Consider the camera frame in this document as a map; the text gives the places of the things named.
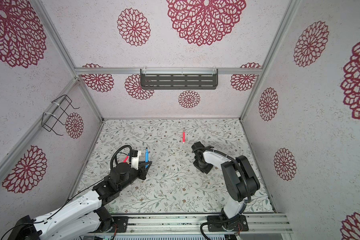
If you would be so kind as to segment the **blue highlighter pen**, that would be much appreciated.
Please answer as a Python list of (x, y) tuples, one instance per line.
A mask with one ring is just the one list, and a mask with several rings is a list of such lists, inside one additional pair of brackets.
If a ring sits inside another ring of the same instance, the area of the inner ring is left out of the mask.
[(148, 147), (146, 147), (146, 152), (145, 152), (145, 163), (146, 163), (145, 168), (146, 169), (149, 166), (148, 162), (149, 162), (149, 150), (148, 150)]

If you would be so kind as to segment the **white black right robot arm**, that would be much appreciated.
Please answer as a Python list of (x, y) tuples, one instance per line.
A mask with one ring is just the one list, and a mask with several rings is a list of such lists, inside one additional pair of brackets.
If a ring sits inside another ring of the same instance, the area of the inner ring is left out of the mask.
[(212, 146), (205, 147), (201, 142), (192, 145), (192, 153), (195, 154), (194, 166), (199, 171), (208, 174), (213, 167), (222, 171), (230, 197), (222, 208), (221, 219), (230, 220), (241, 215), (261, 187), (248, 158), (233, 158)]

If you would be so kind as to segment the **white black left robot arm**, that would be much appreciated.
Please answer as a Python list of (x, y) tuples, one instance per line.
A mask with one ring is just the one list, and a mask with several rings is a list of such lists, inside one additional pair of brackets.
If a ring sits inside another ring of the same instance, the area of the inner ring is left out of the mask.
[(120, 196), (135, 180), (145, 180), (152, 162), (133, 168), (120, 163), (92, 190), (75, 196), (59, 209), (32, 219), (25, 216), (9, 230), (10, 240), (70, 240), (80, 235), (112, 229), (114, 220), (106, 205)]

